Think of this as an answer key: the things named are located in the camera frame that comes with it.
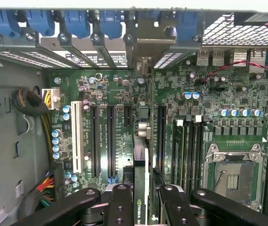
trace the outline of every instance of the perforated metal mesh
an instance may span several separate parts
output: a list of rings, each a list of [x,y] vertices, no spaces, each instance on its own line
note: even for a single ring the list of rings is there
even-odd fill
[[[60,67],[68,67],[68,68],[72,68],[72,67],[69,66],[69,65],[66,65],[66,64],[64,64],[64,63],[62,63],[62,62],[60,62],[60,61],[58,61],[58,60],[52,59],[52,58],[50,58],[50,57],[48,57],[48,56],[45,56],[45,55],[43,55],[43,54],[41,54],[41,53],[38,53],[38,52],[22,52],[22,53],[25,53],[25,54],[27,54],[27,55],[29,55],[29,56],[31,56],[31,57],[38,58],[38,59],[40,59],[40,60],[47,61],[47,62],[49,62],[49,63],[52,63],[52,64],[57,65],[57,66],[60,66]]]
[[[223,15],[204,32],[203,46],[268,46],[265,26],[234,26],[234,15]]]
[[[12,53],[9,53],[9,52],[0,52],[0,55],[12,58],[14,60],[19,60],[19,61],[26,62],[26,63],[29,63],[29,64],[37,65],[37,66],[40,66],[40,67],[46,67],[46,68],[51,68],[52,67],[50,65],[43,64],[43,63],[31,60],[31,59],[27,59],[25,57],[18,56],[16,54],[12,54]]]

